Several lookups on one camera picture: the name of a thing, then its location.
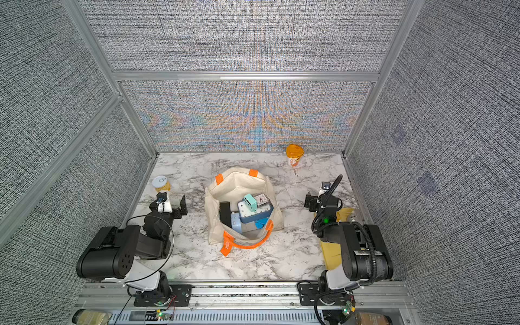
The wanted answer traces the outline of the black rectangular clock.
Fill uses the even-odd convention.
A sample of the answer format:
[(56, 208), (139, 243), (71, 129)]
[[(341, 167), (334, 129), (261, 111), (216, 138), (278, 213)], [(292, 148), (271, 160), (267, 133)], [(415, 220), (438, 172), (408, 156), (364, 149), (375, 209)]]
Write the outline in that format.
[(223, 201), (219, 203), (219, 219), (220, 222), (231, 228), (232, 227), (232, 218), (231, 218), (231, 206), (228, 201)]

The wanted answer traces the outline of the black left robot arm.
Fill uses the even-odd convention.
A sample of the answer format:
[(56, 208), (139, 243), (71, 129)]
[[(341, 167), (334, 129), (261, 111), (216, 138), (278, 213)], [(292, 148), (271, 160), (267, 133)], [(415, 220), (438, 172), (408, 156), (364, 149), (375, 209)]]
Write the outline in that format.
[(188, 215), (186, 198), (171, 205), (166, 192), (159, 192), (150, 212), (138, 216), (142, 225), (102, 227), (77, 261), (80, 278), (122, 284), (135, 292), (135, 306), (164, 306), (178, 297), (161, 268), (148, 268), (142, 261), (159, 260), (165, 265), (173, 253), (173, 222)]

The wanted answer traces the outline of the bright blue plastic clock stand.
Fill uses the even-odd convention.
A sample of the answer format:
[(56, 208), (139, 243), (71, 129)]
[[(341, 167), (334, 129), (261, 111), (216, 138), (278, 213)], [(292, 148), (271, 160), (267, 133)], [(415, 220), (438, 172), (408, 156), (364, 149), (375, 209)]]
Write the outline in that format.
[(257, 229), (262, 229), (265, 227), (265, 225), (268, 223), (269, 221), (269, 218), (263, 218), (263, 219), (258, 219), (255, 221), (255, 226)]

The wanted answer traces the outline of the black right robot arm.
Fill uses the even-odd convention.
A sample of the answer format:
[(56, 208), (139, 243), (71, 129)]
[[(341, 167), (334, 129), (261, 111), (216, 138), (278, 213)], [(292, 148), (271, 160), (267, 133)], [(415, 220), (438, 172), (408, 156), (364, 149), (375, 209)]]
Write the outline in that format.
[(308, 194), (304, 207), (315, 213), (311, 231), (323, 243), (338, 244), (341, 263), (319, 277), (318, 294), (342, 295), (375, 282), (391, 280), (394, 265), (380, 228), (356, 220), (342, 222), (337, 213), (343, 202), (334, 195), (343, 176), (323, 182), (317, 196)]

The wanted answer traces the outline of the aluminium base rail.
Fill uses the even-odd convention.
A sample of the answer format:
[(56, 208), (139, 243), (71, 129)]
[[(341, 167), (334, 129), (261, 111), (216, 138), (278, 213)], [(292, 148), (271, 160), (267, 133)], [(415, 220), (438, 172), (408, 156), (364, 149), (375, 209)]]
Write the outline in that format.
[(313, 307), (295, 281), (180, 280), (173, 281), (172, 299), (164, 305), (135, 306), (120, 284), (87, 283), (73, 311), (111, 314), (109, 324), (317, 324), (338, 318), (345, 303)]

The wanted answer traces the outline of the small clear alarm clock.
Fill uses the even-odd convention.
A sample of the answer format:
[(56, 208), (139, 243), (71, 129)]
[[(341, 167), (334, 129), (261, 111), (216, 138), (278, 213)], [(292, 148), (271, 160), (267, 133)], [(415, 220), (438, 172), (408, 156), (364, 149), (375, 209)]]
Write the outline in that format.
[(254, 199), (256, 200), (258, 207), (264, 206), (265, 204), (270, 204), (269, 198), (264, 193), (255, 195)]

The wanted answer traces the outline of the light blue round alarm clock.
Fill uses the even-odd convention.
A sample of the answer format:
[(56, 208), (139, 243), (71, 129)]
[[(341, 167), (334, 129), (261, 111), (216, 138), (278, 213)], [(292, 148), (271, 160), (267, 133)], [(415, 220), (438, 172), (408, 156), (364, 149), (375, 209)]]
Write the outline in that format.
[(242, 234), (242, 223), (241, 223), (241, 216), (239, 213), (232, 213), (231, 214), (231, 228), (238, 232), (239, 234)]

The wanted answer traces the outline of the mint green cube clock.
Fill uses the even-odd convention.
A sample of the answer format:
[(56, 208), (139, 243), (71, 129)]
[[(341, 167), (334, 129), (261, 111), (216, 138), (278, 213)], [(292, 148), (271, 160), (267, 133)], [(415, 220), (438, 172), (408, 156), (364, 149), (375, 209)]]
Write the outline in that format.
[(253, 195), (251, 195), (251, 194), (245, 195), (243, 198), (243, 201), (245, 202), (246, 206), (249, 207), (250, 211), (252, 211), (252, 212), (257, 211), (257, 200)]

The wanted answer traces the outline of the yellow can white lid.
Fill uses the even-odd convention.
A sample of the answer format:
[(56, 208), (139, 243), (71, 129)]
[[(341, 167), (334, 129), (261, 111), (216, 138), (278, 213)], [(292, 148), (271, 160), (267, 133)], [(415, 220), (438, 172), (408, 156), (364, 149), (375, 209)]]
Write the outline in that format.
[(152, 186), (156, 192), (168, 192), (171, 190), (171, 184), (165, 175), (158, 175), (152, 180)]

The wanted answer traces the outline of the cream canvas bag orange handles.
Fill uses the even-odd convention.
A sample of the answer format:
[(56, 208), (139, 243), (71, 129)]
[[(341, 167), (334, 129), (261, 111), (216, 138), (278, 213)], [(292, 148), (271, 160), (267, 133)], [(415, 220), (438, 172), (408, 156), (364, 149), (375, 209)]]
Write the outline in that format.
[(256, 249), (284, 229), (274, 187), (255, 169), (234, 167), (215, 176), (205, 188), (204, 208), (209, 243), (222, 244), (225, 257), (232, 249)]

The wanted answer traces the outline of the large blue rectangular alarm clock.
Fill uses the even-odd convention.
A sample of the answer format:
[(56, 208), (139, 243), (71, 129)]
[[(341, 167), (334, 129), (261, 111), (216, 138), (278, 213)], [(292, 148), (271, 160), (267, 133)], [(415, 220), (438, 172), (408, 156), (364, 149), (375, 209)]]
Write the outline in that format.
[(256, 212), (250, 211), (249, 207), (246, 206), (244, 201), (238, 203), (238, 212), (242, 223), (255, 222), (258, 219), (269, 218), (273, 211), (272, 204), (265, 204), (264, 206), (257, 207)]

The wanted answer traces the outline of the orange lid drink cup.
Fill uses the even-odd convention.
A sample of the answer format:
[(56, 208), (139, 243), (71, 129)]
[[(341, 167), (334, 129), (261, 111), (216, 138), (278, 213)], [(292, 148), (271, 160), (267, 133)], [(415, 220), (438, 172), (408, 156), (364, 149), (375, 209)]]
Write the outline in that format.
[(305, 150), (296, 144), (289, 144), (286, 148), (286, 156), (291, 167), (296, 167), (304, 154)]

